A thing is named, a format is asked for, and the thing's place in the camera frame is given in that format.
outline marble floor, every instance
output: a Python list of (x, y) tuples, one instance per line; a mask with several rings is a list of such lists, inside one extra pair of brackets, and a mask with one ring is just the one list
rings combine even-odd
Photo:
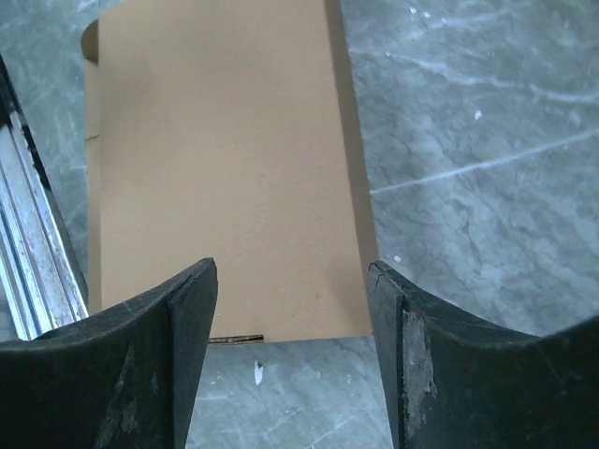
[[(0, 51), (84, 271), (79, 38), (113, 3), (0, 2)], [(342, 3), (382, 257), (521, 331), (599, 313), (599, 4)], [(370, 338), (211, 347), (188, 447), (388, 448), (387, 426)]]

